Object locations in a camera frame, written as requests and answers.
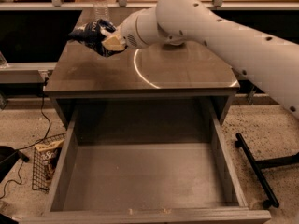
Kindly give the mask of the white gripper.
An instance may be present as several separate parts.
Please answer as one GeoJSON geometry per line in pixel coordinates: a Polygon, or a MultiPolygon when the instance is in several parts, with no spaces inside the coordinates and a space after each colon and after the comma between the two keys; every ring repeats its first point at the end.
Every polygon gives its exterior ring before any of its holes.
{"type": "Polygon", "coordinates": [[[132,49],[139,49],[142,41],[137,33],[137,15],[131,14],[118,27],[120,34],[114,34],[106,37],[102,45],[107,50],[123,51],[126,45],[132,49]]]}

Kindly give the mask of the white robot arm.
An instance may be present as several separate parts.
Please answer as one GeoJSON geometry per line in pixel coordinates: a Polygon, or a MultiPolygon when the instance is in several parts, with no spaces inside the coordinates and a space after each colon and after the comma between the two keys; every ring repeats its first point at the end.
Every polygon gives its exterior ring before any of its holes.
{"type": "Polygon", "coordinates": [[[299,45],[221,18],[199,0],[158,0],[129,15],[102,45],[123,51],[184,41],[206,46],[299,118],[299,45]]]}

